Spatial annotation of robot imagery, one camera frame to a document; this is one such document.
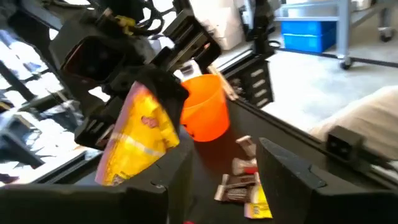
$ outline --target blue storage box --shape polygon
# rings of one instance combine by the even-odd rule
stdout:
[[[323,35],[284,34],[285,48],[305,52],[322,53],[336,44],[336,29]]]
[[[323,35],[331,29],[336,29],[336,22],[317,21],[287,21],[282,22],[282,34]]]

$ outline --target orange bucket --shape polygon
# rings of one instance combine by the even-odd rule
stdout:
[[[212,141],[229,127],[228,108],[221,80],[216,75],[201,75],[182,83],[189,91],[181,124],[195,141]]]

